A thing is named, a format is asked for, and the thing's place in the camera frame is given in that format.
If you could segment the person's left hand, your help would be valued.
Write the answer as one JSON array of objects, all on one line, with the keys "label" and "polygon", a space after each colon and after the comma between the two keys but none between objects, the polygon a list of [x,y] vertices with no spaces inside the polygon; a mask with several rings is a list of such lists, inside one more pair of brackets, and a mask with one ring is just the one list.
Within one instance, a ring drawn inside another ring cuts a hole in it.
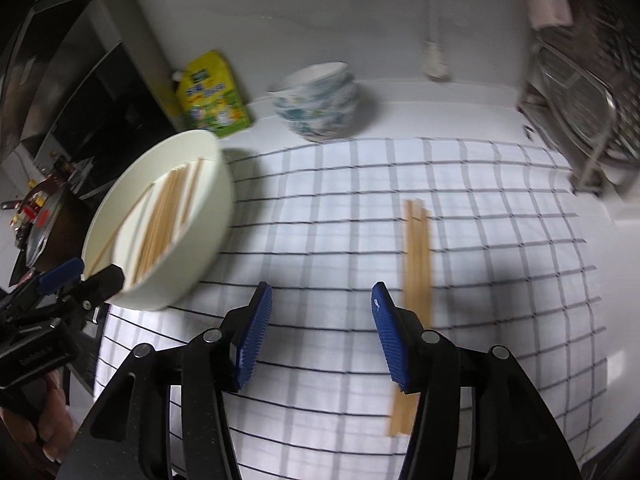
[{"label": "person's left hand", "polygon": [[41,449],[46,459],[51,463],[62,464],[74,440],[76,429],[66,405],[60,373],[57,370],[48,373],[46,384],[44,407],[36,426],[6,408],[1,409],[1,418],[16,443],[34,444],[41,440]]}]

